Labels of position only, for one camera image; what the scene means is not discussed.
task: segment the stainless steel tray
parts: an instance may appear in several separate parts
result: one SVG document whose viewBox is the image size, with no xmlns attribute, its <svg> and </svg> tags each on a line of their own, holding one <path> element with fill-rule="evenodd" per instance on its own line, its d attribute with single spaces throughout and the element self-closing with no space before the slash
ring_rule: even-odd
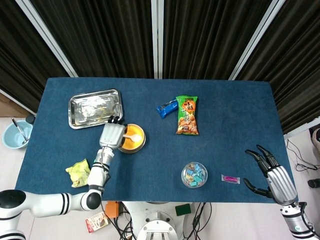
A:
<svg viewBox="0 0 320 240">
<path fill-rule="evenodd" d="M 83 93 L 73 96 L 68 103 L 69 125 L 83 129 L 105 124 L 110 116 L 123 117 L 120 93 L 116 89 Z"/>
</svg>

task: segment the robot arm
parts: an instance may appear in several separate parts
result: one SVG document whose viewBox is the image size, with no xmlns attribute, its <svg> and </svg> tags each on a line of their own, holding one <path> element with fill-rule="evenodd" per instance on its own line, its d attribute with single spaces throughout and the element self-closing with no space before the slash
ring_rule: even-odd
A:
<svg viewBox="0 0 320 240">
<path fill-rule="evenodd" d="M 298 196 L 297 190 L 286 169 L 278 164 L 275 157 L 268 150 L 260 145 L 256 147 L 262 152 L 264 158 L 252 150 L 246 150 L 245 152 L 257 162 L 269 187 L 268 190 L 256 188 L 248 179 L 244 178 L 245 185 L 255 194 L 273 198 L 277 204 L 282 206 L 282 209 L 280 209 L 281 214 L 294 239 L 320 239 L 305 214 L 307 203 L 295 202 Z"/>
<path fill-rule="evenodd" d="M 0 192 L 0 239 L 25 240 L 22 232 L 17 230 L 22 211 L 29 209 L 37 218 L 65 215 L 72 210 L 91 211 L 99 207 L 104 187 L 109 180 L 109 166 L 116 150 L 122 142 L 125 126 L 105 124 L 101 137 L 101 149 L 97 152 L 88 177 L 89 191 L 77 195 L 70 193 L 33 194 L 20 190 Z"/>
</svg>

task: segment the crumpled bag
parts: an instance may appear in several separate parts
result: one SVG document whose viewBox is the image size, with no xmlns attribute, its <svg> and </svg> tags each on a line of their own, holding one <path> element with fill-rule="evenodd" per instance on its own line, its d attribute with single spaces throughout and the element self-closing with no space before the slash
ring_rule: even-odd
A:
<svg viewBox="0 0 320 240">
<path fill-rule="evenodd" d="M 90 168 L 85 158 L 83 161 L 76 162 L 73 166 L 65 169 L 70 174 L 73 188 L 79 188 L 88 184 Z"/>
</svg>

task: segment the clear plastic container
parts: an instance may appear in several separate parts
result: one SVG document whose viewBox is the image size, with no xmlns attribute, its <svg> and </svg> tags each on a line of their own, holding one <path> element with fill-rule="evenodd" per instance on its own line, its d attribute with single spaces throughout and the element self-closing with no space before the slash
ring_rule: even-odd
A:
<svg viewBox="0 0 320 240">
<path fill-rule="evenodd" d="M 193 161 L 183 168 L 181 179 L 188 188 L 199 188 L 206 183 L 208 172 L 201 163 Z"/>
</svg>

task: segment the blue tablecloth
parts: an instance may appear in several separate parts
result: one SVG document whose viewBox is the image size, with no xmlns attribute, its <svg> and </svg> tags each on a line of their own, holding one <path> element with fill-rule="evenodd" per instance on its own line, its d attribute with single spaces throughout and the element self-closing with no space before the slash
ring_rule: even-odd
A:
<svg viewBox="0 0 320 240">
<path fill-rule="evenodd" d="M 68 101 L 79 93 L 107 89 L 122 93 L 125 123 L 141 126 L 145 146 L 137 153 L 115 151 L 104 200 L 272 203 L 253 194 L 266 179 L 246 149 L 260 144 L 270 150 L 292 179 L 283 133 L 270 85 L 266 82 L 133 78 L 50 78 L 37 113 L 16 189 L 38 193 L 86 192 L 72 188 L 65 169 L 87 158 L 92 165 L 100 148 L 103 125 L 72 129 Z M 179 95 L 198 96 L 198 136 L 176 135 L 178 112 L 161 119 L 156 106 Z M 204 186 L 187 188 L 181 171 L 192 161 L 208 171 Z M 221 181 L 221 174 L 240 177 L 241 184 Z"/>
</svg>

